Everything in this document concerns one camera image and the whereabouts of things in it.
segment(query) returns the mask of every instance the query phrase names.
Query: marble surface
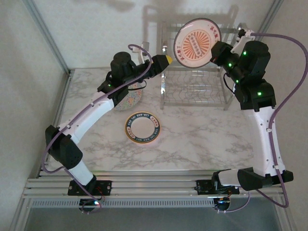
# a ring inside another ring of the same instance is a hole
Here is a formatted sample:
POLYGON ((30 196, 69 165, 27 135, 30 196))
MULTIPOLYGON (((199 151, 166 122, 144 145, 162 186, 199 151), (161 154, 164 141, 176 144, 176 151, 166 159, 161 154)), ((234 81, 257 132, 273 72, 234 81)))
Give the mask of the marble surface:
MULTIPOLYGON (((62 122, 79 110, 104 81, 108 69, 76 69, 62 122)), ((131 109, 112 110, 100 118, 78 144, 90 170, 199 170, 250 167, 251 139, 236 101, 228 111, 212 107, 160 109, 160 77, 148 80, 142 98, 131 109), (126 119, 146 111, 159 119, 162 131, 154 146, 138 146, 124 130, 126 119)), ((59 166, 52 157, 50 168, 59 166)))

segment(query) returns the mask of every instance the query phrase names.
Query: white wall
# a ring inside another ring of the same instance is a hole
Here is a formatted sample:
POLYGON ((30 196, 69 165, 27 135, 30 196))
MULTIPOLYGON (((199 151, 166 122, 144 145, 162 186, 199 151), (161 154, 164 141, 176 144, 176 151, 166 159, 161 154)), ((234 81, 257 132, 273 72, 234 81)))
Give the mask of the white wall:
POLYGON ((273 0, 35 0, 70 68, 109 66, 130 43, 150 42, 156 24, 208 17, 217 24, 246 22, 257 30, 273 0))
MULTIPOLYGON (((308 1, 285 0, 268 32, 288 35, 308 47, 308 1)), ((265 38, 271 60, 264 78, 276 92, 277 103, 291 92, 304 72, 303 52, 291 42, 265 38)), ((299 231, 308 230, 308 80, 277 117, 280 150, 286 168, 294 173, 287 183, 290 207, 299 231)))
POLYGON ((0 230, 44 148, 63 72, 21 0, 0 0, 0 230))

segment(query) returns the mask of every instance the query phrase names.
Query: dish rack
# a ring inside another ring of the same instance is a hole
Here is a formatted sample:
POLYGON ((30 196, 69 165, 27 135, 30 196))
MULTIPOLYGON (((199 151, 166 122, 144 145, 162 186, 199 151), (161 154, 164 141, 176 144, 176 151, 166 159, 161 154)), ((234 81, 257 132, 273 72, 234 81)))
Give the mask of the dish rack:
MULTIPOLYGON (((161 73, 161 102, 164 106, 210 106, 228 110, 233 94, 223 84, 223 68, 213 63, 189 69, 175 58, 173 44, 179 30, 185 24, 163 22, 161 28, 161 53, 173 58, 172 64, 161 73)), ((246 27, 220 28, 221 40, 232 46, 236 43, 238 31, 246 27)))

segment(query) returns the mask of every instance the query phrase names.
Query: plate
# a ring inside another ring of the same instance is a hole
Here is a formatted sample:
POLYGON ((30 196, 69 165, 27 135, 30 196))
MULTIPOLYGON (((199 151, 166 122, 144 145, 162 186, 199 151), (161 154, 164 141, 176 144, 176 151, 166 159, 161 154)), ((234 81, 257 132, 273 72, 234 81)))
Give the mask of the plate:
MULTIPOLYGON (((128 88, 133 89, 133 88, 140 88, 141 84, 140 83, 134 83, 130 85, 128 88)), ((141 99, 142 96, 142 90, 130 90, 128 94, 122 99, 122 101, 115 107, 116 110, 118 111, 123 111, 132 108, 135 106, 138 101, 141 99)))
POLYGON ((125 133, 135 143, 150 143, 157 139, 160 133, 160 124, 151 113, 137 112, 127 119, 125 133))
POLYGON ((219 27, 211 20, 197 18, 186 23, 174 40, 174 55, 184 67, 199 68, 210 62, 211 49, 221 41, 219 27))

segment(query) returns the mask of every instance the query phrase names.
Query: white robotic arm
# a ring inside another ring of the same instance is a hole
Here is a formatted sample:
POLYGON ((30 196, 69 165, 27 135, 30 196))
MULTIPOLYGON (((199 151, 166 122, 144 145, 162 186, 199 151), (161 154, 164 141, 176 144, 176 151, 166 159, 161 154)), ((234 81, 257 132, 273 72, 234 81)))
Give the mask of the white robotic arm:
POLYGON ((127 52, 117 53, 111 62, 111 71, 107 74, 106 80, 98 87, 86 106, 58 128, 49 126, 45 131, 46 143, 49 145, 54 140, 49 150, 50 155, 59 161, 89 193, 96 187, 96 177, 84 164, 82 152, 77 144, 99 118, 123 100, 128 94, 128 85, 155 77, 171 64, 172 59, 167 55, 156 55, 151 61, 150 63, 149 60, 145 62, 142 60, 142 64, 135 65, 127 52))
POLYGON ((275 121, 269 129, 276 100, 273 87, 263 76, 270 53, 266 44, 254 41, 253 34, 251 30, 241 29, 239 42, 234 47, 217 42, 211 50, 211 61, 222 66, 235 84, 234 94, 248 120, 254 152, 251 168, 227 169, 214 173, 209 187, 214 186, 216 190, 230 186, 241 186, 247 191, 269 187, 280 183, 277 170, 284 182, 293 180, 292 172, 285 169, 280 155, 275 121), (269 133, 273 136, 276 164, 269 133))

